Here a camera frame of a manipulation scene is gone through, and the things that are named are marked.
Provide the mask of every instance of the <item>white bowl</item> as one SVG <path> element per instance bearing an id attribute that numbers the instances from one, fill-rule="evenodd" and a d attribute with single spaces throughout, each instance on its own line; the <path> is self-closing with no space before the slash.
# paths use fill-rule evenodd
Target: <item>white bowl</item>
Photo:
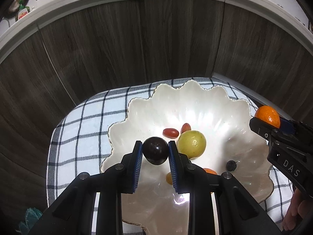
<path id="1" fill-rule="evenodd" d="M 205 152 L 191 162 L 221 174 L 227 161 L 237 161 L 232 174 L 257 202 L 262 202 L 273 192 L 271 164 L 266 159 L 266 141 L 250 130 L 250 119 L 248 102 L 230 99 L 222 86 L 207 90 L 194 80 L 179 89 L 160 84 L 151 98 L 132 99 L 125 121 L 110 126 L 112 154 L 102 163 L 101 171 L 131 153 L 136 140 L 144 142 L 158 136 L 168 142 L 171 139 L 162 135 L 163 129 L 180 131 L 184 123 L 189 123 L 207 140 Z M 168 172 L 168 160 L 155 166 L 143 157 L 136 192 L 122 195 L 123 220 L 140 225 L 147 235 L 187 234 L 189 194 L 175 193 L 165 181 Z"/>

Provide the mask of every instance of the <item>silver screw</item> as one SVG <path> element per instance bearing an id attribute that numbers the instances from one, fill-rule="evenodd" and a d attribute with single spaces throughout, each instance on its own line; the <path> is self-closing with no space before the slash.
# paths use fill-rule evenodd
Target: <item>silver screw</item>
<path id="1" fill-rule="evenodd" d="M 230 172 L 224 172 L 224 173 L 223 173 L 223 177 L 226 178 L 226 179 L 231 179 L 232 176 L 233 176 L 233 175 L 232 175 Z"/>
<path id="2" fill-rule="evenodd" d="M 197 166 L 195 164 L 187 164 L 187 169 L 194 170 L 196 167 Z"/>
<path id="3" fill-rule="evenodd" d="M 81 180 L 86 179 L 87 177 L 89 177 L 89 174 L 87 172 L 82 172 L 81 174 L 79 174 L 79 178 Z"/>
<path id="4" fill-rule="evenodd" d="M 120 170 L 124 168 L 124 164 L 116 164 L 114 167 L 115 169 Z"/>

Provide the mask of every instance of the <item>blueberry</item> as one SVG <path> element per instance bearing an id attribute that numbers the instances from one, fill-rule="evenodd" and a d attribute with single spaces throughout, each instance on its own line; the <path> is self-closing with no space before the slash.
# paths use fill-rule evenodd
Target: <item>blueberry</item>
<path id="1" fill-rule="evenodd" d="M 164 139 L 151 137 L 142 144 L 142 153 L 153 165 L 161 165 L 168 158 L 169 147 Z"/>
<path id="2" fill-rule="evenodd" d="M 227 171 L 234 171 L 237 168 L 237 164 L 234 160 L 230 160 L 226 163 Z"/>

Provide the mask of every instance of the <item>green fruit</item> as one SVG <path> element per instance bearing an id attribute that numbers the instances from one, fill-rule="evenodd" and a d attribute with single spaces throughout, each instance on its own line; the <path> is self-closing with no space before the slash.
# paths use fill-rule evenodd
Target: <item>green fruit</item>
<path id="1" fill-rule="evenodd" d="M 197 158 L 203 154 L 207 141 L 198 131 L 185 131 L 177 141 L 179 153 L 185 154 L 189 159 Z"/>

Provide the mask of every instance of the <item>bottle label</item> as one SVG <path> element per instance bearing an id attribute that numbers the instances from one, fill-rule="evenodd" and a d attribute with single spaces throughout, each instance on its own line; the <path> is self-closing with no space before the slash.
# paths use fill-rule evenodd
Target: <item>bottle label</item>
<path id="1" fill-rule="evenodd" d="M 28 14 L 27 8 L 24 8 L 18 12 L 18 20 Z"/>

